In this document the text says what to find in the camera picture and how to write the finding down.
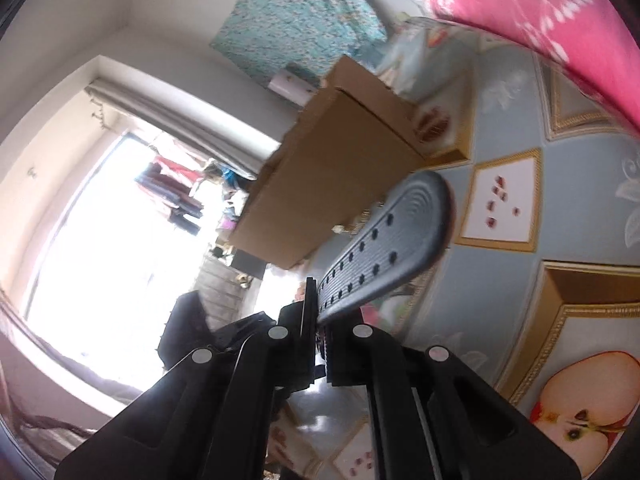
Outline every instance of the teal floral cloth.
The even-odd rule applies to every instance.
[[[343,54],[385,40],[366,0],[238,0],[211,46],[267,86],[283,68],[316,83]]]

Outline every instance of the floral fabric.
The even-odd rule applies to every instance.
[[[558,63],[640,132],[640,49],[609,0],[425,0],[440,19],[487,30]]]
[[[385,40],[366,0],[238,0],[211,46],[267,86],[285,67],[316,83],[343,54]]]

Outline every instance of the curtain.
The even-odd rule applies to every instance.
[[[187,146],[222,162],[236,173],[255,178],[261,161],[222,139],[217,132],[153,102],[121,85],[98,78],[84,89],[96,100],[146,121]]]

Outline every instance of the hanging clothes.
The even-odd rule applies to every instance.
[[[210,162],[204,169],[204,176],[213,183],[222,184],[225,192],[235,192],[241,189],[249,193],[254,182],[244,176],[238,175],[231,168],[228,168],[224,164],[216,161]]]
[[[194,184],[203,177],[201,171],[190,170],[189,168],[185,168],[183,165],[169,160],[168,158],[164,158],[164,156],[161,155],[156,155],[152,163],[153,162],[160,164],[162,170],[166,174],[174,177],[182,183],[188,183],[190,187],[193,187]]]
[[[184,217],[184,212],[181,209],[172,209],[169,213],[168,220],[176,227],[182,229],[183,231],[187,231],[190,235],[197,236],[200,232],[200,226],[187,220]]]
[[[203,205],[189,196],[191,188],[178,182],[174,177],[163,174],[162,165],[158,162],[149,164],[135,181],[145,192],[151,193],[169,208],[177,209],[194,218],[202,217]]]
[[[367,0],[238,0],[211,46],[267,86],[285,67],[317,83],[343,54],[385,40]]]

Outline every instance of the floral bedsheet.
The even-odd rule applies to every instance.
[[[562,67],[589,97],[640,132],[640,49],[609,0],[425,0],[440,20],[492,32]]]

